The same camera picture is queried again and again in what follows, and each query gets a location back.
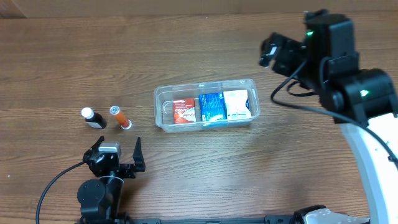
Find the orange pill bottle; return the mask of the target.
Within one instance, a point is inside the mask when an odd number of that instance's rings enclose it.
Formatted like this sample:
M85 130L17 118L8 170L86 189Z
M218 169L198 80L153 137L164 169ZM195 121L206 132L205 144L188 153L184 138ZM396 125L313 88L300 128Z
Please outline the orange pill bottle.
M132 122L127 118L126 115L123 114L119 106L112 106L109 109L111 115L118 121L119 125L123 129L130 129L132 126Z

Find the clear plastic container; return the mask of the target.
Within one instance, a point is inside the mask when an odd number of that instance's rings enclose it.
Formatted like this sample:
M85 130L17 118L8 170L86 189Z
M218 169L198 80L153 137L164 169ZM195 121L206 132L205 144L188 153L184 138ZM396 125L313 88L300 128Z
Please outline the clear plastic container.
M254 80L225 80L154 91L155 123L166 133L249 125L260 114Z

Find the dark bottle white cap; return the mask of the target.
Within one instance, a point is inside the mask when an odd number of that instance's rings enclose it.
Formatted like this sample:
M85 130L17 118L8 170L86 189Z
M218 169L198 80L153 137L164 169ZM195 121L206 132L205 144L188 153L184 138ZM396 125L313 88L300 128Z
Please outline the dark bottle white cap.
M84 117L85 122L96 129L104 129L107 126L106 120L93 109L86 107L81 110L81 115Z

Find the red medicine box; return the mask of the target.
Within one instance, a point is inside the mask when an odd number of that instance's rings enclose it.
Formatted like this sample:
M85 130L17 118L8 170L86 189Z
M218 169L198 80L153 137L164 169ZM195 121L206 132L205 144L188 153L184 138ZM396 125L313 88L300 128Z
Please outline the red medicine box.
M174 123L194 123L196 122L195 100L184 98L173 100L174 103Z

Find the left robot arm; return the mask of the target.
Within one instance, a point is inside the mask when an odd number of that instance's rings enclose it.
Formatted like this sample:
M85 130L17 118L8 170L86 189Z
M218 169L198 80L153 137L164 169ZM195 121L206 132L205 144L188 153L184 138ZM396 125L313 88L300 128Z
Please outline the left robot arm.
M78 189L80 223L132 223L129 215L119 212L119 204L124 180L146 170L141 139L137 138L132 163L121 163L120 156L120 143L105 142L103 136L84 153L83 163L96 177Z

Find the blue medicine box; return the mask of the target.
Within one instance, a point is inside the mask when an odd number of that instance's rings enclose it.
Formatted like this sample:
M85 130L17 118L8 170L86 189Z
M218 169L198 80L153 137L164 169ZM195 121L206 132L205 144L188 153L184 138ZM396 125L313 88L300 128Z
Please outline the blue medicine box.
M202 94L198 96L201 120L214 122L226 120L226 108L222 92Z

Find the white medicine box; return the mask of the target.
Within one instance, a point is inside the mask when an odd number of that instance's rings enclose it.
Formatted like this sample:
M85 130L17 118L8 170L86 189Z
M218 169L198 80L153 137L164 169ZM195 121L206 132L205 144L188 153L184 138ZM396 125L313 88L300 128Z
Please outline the white medicine box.
M227 120L251 118L247 90L224 91Z

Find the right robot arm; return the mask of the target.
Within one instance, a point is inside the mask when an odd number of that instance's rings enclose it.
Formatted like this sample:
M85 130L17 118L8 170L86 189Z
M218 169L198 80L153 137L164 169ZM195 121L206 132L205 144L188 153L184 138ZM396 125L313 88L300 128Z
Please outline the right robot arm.
M340 126L356 159L366 193L365 223L397 222L397 93L390 76L362 69L353 21L322 9L306 12L306 34L296 41L272 33L260 48L259 64L317 95L318 113Z

